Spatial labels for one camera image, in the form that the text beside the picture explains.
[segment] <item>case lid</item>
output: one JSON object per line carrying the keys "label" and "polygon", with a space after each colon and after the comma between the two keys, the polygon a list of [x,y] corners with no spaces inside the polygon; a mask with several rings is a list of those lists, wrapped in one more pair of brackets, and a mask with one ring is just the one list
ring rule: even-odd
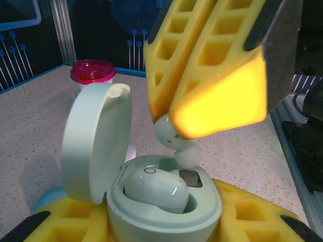
{"label": "case lid", "polygon": [[62,147],[62,173],[70,198],[102,203],[124,163],[132,97],[125,84],[84,87],[70,111]]}

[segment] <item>pink cup lid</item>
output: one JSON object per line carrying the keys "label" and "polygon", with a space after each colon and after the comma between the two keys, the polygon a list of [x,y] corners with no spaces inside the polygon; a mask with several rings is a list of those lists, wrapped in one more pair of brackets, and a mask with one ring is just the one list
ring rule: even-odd
{"label": "pink cup lid", "polygon": [[97,79],[111,79],[116,74],[116,69],[111,62],[99,59],[78,60],[71,69],[71,78],[91,82]]}

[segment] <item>yellow foam gripper pad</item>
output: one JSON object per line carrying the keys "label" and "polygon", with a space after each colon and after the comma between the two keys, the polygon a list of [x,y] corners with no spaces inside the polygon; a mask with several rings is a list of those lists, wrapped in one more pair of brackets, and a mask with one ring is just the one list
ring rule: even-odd
{"label": "yellow foam gripper pad", "polygon": [[[281,218],[298,217],[265,199],[213,180],[223,205],[214,242],[301,242]],[[25,242],[114,242],[106,203],[92,205],[68,197],[39,210],[50,216]]]}
{"label": "yellow foam gripper pad", "polygon": [[[272,72],[281,63],[270,55],[287,44],[282,42],[275,45],[279,48],[273,48],[267,39],[271,24],[279,22],[276,13],[286,1],[275,1],[274,8],[268,8],[272,2],[167,2],[167,9],[144,45],[148,101],[154,122],[169,112],[179,134],[196,139],[265,119],[268,105],[277,105],[288,88],[284,82],[284,91],[276,95],[282,78],[274,78]],[[256,35],[261,27],[265,31]],[[287,76],[292,78],[290,69],[283,73],[288,82]]]}

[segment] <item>wireless earbud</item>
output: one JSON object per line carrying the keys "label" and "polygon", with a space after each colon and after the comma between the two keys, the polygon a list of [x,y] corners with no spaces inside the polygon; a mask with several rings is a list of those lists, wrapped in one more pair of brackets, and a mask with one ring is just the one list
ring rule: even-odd
{"label": "wireless earbud", "polygon": [[200,147],[192,141],[184,140],[175,131],[168,114],[163,115],[155,123],[155,132],[160,143],[176,150],[175,158],[185,169],[197,166],[201,161]]}
{"label": "wireless earbud", "polygon": [[127,177],[125,195],[170,213],[183,213],[188,201],[188,188],[178,175],[155,167],[142,167]]}

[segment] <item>earbud case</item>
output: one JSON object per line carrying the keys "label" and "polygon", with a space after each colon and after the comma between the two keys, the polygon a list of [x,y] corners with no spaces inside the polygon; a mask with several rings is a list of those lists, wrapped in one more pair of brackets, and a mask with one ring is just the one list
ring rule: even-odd
{"label": "earbud case", "polygon": [[[93,83],[80,92],[63,138],[62,174],[68,196],[97,205],[106,200],[110,230],[118,242],[212,241],[222,211],[213,181],[199,166],[182,170],[171,156],[141,156],[124,163],[131,117],[132,96],[125,84]],[[184,213],[126,197],[126,179],[139,167],[186,176],[189,199]]]}

